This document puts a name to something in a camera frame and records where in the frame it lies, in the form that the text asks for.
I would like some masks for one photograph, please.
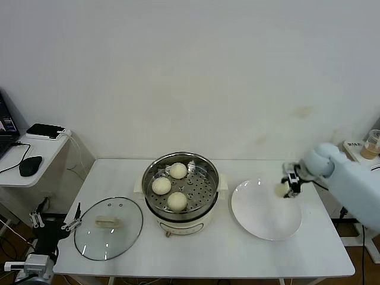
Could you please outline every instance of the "laptop screen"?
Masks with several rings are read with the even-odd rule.
[[[17,133],[18,131],[3,98],[0,96],[0,135],[2,132]]]

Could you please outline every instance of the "laptop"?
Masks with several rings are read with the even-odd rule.
[[[20,133],[4,102],[0,91],[0,158],[18,140]]]

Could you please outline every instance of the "plastic cup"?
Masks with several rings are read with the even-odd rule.
[[[374,159],[380,154],[380,130],[373,129],[369,132],[366,143],[360,152],[365,159]]]

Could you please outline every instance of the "small white desk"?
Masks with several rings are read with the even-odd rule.
[[[25,144],[30,144],[31,147],[25,156],[25,158],[31,156],[42,156],[42,162],[36,174],[29,177],[22,177],[18,167],[8,170],[0,174],[0,186],[3,187],[32,187],[41,178],[42,174],[49,167],[53,159],[59,153],[61,148],[67,142],[68,137],[62,136],[56,141],[49,140],[36,140],[27,138],[25,135],[21,136],[19,141]],[[19,145],[11,147],[3,157],[0,159],[0,170],[11,167],[20,162],[25,151],[27,150],[27,145]]]
[[[230,199],[218,200],[211,223],[199,233],[165,237],[145,201],[133,193],[134,183],[149,160],[97,160],[66,218],[96,202],[123,196],[142,210],[140,237],[124,254],[91,261],[76,250],[74,235],[59,243],[57,274],[81,276],[137,276],[168,278],[324,278],[350,276],[354,266],[314,186],[303,186],[299,199],[303,221],[285,241],[262,240],[246,232],[230,212]],[[283,161],[214,160],[225,173],[232,192],[241,182],[265,176],[280,181]]]

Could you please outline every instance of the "glass lid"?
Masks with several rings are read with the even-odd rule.
[[[91,260],[109,260],[127,251],[143,227],[140,207],[123,197],[104,199],[82,216],[75,230],[75,247]]]

